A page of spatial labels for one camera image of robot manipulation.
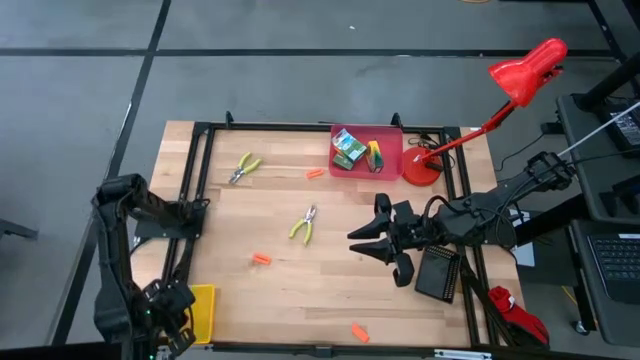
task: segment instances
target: yellow-handled pliers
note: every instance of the yellow-handled pliers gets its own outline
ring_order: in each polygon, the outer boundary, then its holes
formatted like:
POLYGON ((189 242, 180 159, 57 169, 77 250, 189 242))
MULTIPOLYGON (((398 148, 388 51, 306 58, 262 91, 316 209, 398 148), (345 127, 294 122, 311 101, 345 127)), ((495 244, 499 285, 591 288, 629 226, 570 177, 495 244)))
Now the yellow-handled pliers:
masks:
POLYGON ((296 236, 298 229, 300 229, 302 225, 307 224, 307 234, 304 236, 304 246, 307 246, 307 244, 309 244, 309 240, 311 240, 311 221, 315 215, 316 206, 311 205, 309 210, 307 210, 306 215, 302 219, 298 220, 298 222, 291 228, 291 232, 289 232, 289 239, 293 239, 293 237, 296 236))
POLYGON ((254 161, 253 164, 247 167, 244 167, 244 163, 247 162, 247 159, 249 159, 250 157, 251 157, 250 152, 242 155, 242 157, 240 158, 240 162, 238 163, 238 168, 236 169, 236 171, 233 172, 233 174, 231 174, 231 178, 229 179, 229 184, 237 183, 240 177, 242 177, 242 175, 252 172, 262 162, 262 159, 258 159, 254 161))

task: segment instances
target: wooden tabletop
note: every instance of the wooden tabletop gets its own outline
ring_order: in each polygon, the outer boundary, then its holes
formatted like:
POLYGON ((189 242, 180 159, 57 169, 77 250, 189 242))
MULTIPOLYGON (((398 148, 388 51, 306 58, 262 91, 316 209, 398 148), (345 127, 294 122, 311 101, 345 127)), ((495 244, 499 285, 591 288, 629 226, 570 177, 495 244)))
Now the wooden tabletop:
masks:
MULTIPOLYGON (((166 200, 178 197, 192 128, 190 121, 167 122, 150 182, 151 190, 166 200)), ((368 332, 370 345, 468 347, 459 280, 452 305, 415 292, 413 284, 397 288, 393 265, 349 251, 353 242, 346 238, 372 220, 376 193, 389 194, 392 202, 410 200, 419 213, 432 195, 446 197, 444 176, 424 188, 401 178, 387 182, 332 177, 329 143, 328 132, 216 131, 205 192, 211 205, 189 278, 191 284, 217 288, 212 341, 362 345, 351 333, 356 322, 368 332), (229 185, 229 176, 247 151, 262 158, 262 165, 229 185), (305 172, 318 167, 327 170, 325 174, 307 180, 305 172), (303 234, 290 240, 288 233, 313 203, 318 207, 313 237, 304 247, 303 234), (271 265, 252 264, 256 252, 269 255, 271 265)), ((464 151, 472 190, 493 188, 496 180, 486 138, 465 144, 464 151)), ((462 194, 457 171, 454 175, 457 193, 462 194)), ((152 240, 132 256, 134 279, 141 287, 160 277, 166 249, 167 240, 152 240)), ((524 306, 513 258, 498 247, 483 250, 490 286, 506 287, 524 306)), ((417 268, 420 253, 408 252, 417 268)), ((477 299, 475 309, 481 339, 486 341, 477 299)))

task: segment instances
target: lamp base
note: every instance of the lamp base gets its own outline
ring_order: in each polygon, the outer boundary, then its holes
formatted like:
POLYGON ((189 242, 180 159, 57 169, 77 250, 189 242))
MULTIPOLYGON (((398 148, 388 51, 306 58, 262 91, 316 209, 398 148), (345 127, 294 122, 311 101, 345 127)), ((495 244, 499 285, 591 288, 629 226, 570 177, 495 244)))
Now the lamp base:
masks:
MULTIPOLYGON (((402 163, 404 165, 404 173, 402 177, 407 180, 409 184, 415 186, 429 186, 436 182, 440 177, 442 170, 432 169, 424 162, 414 162, 418 156, 427 155, 429 149, 423 147, 413 147, 402 154, 402 163)), ((442 160, 439 156, 430 157, 429 162, 433 164, 433 167, 442 169, 442 160)))

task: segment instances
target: gray floor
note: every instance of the gray floor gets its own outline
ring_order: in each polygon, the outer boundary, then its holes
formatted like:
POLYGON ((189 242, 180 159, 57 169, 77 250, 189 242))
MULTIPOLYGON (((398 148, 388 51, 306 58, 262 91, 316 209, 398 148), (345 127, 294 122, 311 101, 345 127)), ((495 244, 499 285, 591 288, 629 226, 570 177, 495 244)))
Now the gray floor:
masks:
MULTIPOLYGON (((5 0, 0 47, 146 48, 161 1, 5 0)), ((608 6, 616 36, 633 45, 637 30, 608 6)), ((526 49, 549 36, 571 48, 604 49, 584 4, 465 4, 457 0, 174 0, 161 48, 526 49)), ((40 230, 37 242, 0 242, 0 347, 45 341, 99 184, 122 124, 141 58, 0 57, 0 217, 40 230)), ((499 59, 376 57, 156 58, 122 173, 149 177, 166 120, 387 123, 478 126, 505 101, 486 68, 499 59)), ((616 66, 569 60, 566 71, 489 136, 494 164, 554 121, 554 99, 588 89, 616 66)), ((542 149, 545 137, 498 174, 508 177, 542 149)), ((545 210, 577 192, 533 196, 545 210)), ((98 340, 92 324, 99 286, 89 273, 71 342, 98 340)), ((557 350, 640 357, 640 350, 575 334, 576 309, 556 287, 523 284, 557 350)), ((204 358, 200 350, 185 358, 204 358)), ((246 358, 243 355, 217 355, 246 358)))

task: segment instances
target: orange foam dart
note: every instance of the orange foam dart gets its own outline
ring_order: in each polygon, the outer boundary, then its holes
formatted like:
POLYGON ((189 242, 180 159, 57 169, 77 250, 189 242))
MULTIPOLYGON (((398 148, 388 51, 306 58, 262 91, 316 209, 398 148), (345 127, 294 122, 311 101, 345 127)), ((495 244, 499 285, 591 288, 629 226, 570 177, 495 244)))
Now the orange foam dart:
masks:
POLYGON ((271 264, 271 258, 264 254, 255 253, 253 254, 253 262, 257 262, 263 265, 269 265, 271 264))
POLYGON ((324 174, 324 169, 313 169, 313 170, 309 170, 307 171, 307 179, 313 179, 314 177, 318 177, 320 175, 324 174))
POLYGON ((369 342, 369 334, 367 334, 367 332, 364 331, 363 328, 358 326, 358 324, 353 323, 353 325, 351 325, 351 332, 353 332, 353 335, 355 335, 358 339, 360 339, 360 341, 364 343, 369 342))

